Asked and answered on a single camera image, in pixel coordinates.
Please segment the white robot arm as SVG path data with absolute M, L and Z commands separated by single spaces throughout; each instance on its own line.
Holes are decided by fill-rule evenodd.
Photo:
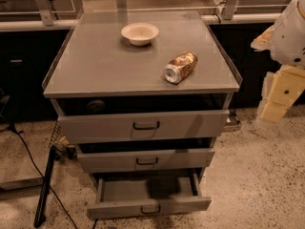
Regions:
M 256 117 L 260 124 L 277 123 L 305 91 L 305 0 L 292 0 L 251 47 L 268 50 L 280 64 L 264 78 Z

